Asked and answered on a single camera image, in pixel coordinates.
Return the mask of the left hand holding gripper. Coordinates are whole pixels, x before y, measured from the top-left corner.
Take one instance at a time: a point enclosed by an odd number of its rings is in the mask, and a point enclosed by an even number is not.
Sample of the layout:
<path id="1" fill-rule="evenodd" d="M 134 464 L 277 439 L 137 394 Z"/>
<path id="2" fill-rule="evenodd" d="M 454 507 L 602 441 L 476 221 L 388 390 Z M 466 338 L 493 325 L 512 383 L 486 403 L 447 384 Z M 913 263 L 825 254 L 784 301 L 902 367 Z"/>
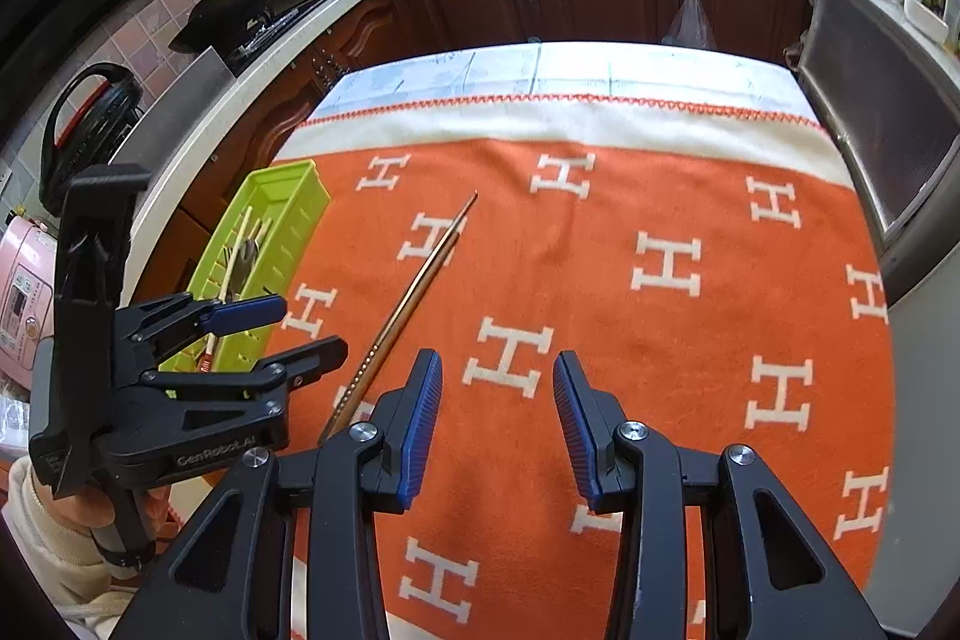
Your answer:
<path id="1" fill-rule="evenodd" d="M 99 530 L 114 523 L 114 507 L 103 491 L 96 486 L 86 486 L 82 492 L 64 498 L 53 497 L 49 486 L 31 476 L 39 502 L 50 518 L 78 533 Z M 158 531 L 169 515 L 171 487 L 155 487 L 143 494 L 143 511 L 153 530 Z"/>

